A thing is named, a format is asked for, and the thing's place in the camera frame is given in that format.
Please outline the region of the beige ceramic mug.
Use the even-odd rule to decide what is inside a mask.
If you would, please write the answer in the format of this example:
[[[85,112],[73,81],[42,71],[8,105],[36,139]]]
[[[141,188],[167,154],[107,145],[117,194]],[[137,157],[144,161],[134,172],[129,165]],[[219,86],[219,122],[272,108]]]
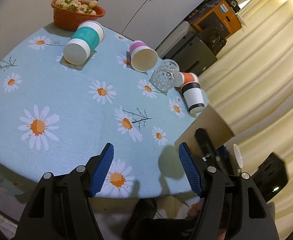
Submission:
[[[243,159],[237,144],[233,144],[228,148],[228,155],[230,159],[230,164],[232,170],[236,176],[238,176],[242,172],[243,168]]]

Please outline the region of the teal sleeve white cup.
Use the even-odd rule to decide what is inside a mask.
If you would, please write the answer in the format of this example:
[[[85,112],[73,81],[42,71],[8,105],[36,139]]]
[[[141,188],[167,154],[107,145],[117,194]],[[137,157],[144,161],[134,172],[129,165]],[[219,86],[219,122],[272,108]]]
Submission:
[[[100,23],[96,21],[81,23],[63,50],[64,59],[70,64],[84,64],[101,44],[104,36],[104,28]]]

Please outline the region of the red bowl of strawberries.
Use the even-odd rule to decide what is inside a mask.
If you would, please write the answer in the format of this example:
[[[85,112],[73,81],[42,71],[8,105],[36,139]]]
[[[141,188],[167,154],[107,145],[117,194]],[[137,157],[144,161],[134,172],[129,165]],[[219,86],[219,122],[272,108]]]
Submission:
[[[56,5],[56,1],[57,0],[53,0],[51,2],[51,7],[53,8],[53,22],[60,29],[76,31],[81,23],[85,21],[95,21],[105,16],[105,10],[100,6],[93,8],[96,14],[89,14],[80,12],[80,10],[74,8],[71,10],[64,9],[62,6]]]

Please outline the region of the black handbag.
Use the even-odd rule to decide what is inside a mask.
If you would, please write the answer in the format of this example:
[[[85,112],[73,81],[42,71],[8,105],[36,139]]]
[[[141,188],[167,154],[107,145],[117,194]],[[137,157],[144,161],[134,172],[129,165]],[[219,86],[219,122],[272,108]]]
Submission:
[[[207,27],[199,31],[197,35],[214,55],[217,55],[227,43],[227,40],[213,27]]]

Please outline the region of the white double door cabinet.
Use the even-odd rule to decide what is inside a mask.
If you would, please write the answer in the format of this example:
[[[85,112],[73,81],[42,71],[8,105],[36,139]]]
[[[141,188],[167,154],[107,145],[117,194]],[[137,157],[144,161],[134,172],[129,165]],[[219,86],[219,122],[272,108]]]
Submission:
[[[98,0],[100,23],[155,49],[204,0]]]

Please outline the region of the orange sleeve white cup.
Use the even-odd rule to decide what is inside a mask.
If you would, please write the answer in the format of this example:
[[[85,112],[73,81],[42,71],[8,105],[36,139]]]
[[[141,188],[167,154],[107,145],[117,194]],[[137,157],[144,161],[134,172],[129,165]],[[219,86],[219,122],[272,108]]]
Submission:
[[[184,85],[190,82],[197,82],[199,83],[198,76],[194,73],[184,73],[179,72],[176,81],[175,81],[175,87],[176,88],[182,88]]]

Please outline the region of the dark grey suitcase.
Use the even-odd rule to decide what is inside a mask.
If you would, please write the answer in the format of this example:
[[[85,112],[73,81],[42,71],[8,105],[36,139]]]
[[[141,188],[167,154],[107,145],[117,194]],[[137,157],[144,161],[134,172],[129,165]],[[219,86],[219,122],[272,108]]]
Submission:
[[[194,73],[197,76],[217,61],[215,54],[193,33],[183,36],[163,58],[175,61],[180,72]]]

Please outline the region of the cream curtain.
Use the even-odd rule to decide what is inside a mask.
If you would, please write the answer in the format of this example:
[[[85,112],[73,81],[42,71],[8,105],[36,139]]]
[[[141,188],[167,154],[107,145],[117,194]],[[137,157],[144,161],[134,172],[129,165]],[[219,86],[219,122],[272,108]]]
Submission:
[[[210,103],[230,124],[243,170],[254,173],[274,152],[288,184],[273,198],[280,239],[293,232],[293,0],[237,0],[243,27],[200,76]]]

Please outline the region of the blue daisy tablecloth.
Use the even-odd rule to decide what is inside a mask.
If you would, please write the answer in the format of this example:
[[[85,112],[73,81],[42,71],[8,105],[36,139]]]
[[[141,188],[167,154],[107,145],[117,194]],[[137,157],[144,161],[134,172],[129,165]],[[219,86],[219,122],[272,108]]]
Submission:
[[[155,90],[130,66],[131,41],[105,30],[81,66],[63,48],[69,31],[41,28],[0,61],[0,187],[31,189],[100,154],[114,159],[99,197],[158,197],[190,191],[174,142],[194,121],[180,93]]]

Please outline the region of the orange black cardboard box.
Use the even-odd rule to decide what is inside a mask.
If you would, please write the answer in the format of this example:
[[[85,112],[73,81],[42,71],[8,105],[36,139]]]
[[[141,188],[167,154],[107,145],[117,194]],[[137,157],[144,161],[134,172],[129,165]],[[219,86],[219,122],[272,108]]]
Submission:
[[[185,20],[198,31],[212,28],[225,39],[242,28],[233,8],[225,0],[202,2]]]

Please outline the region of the white suitcase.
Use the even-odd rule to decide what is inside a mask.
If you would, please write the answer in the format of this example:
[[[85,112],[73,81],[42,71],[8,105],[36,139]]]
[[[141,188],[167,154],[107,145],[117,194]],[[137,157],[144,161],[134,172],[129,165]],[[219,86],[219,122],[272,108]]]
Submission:
[[[163,58],[187,33],[196,34],[196,30],[187,21],[182,21],[156,48],[158,56]]]

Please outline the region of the brown kraft paper cup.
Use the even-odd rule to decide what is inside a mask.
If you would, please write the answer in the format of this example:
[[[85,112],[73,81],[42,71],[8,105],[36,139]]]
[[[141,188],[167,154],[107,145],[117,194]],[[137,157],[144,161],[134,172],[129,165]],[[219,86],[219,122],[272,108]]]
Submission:
[[[202,128],[207,132],[215,149],[235,137],[235,133],[229,126],[229,123],[219,115],[213,106],[207,104],[198,117],[175,141],[174,146],[176,150],[178,150],[181,143],[186,142],[193,155],[204,157],[205,154],[200,149],[200,145],[195,136],[196,130],[199,128]]]

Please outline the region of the clear glass tumbler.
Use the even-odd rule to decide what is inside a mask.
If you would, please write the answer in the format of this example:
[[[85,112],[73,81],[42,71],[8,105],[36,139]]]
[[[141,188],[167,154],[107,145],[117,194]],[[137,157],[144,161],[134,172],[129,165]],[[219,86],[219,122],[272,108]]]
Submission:
[[[174,60],[165,59],[153,72],[149,82],[160,92],[167,93],[175,86],[178,73],[178,64]]]

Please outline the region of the pink sleeve white cup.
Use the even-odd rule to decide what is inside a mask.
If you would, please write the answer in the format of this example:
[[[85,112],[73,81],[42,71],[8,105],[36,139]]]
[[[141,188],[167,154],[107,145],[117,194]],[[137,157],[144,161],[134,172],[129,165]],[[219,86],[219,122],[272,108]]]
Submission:
[[[147,72],[157,64],[157,52],[147,46],[143,41],[134,41],[129,46],[129,53],[131,66],[136,71]]]

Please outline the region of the black banded white cup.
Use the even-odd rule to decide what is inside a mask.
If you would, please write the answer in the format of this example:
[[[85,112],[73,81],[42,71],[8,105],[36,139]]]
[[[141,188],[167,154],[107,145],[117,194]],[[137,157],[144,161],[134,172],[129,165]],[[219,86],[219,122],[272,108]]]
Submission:
[[[186,83],[182,86],[181,92],[189,113],[197,114],[204,110],[204,99],[199,83]]]

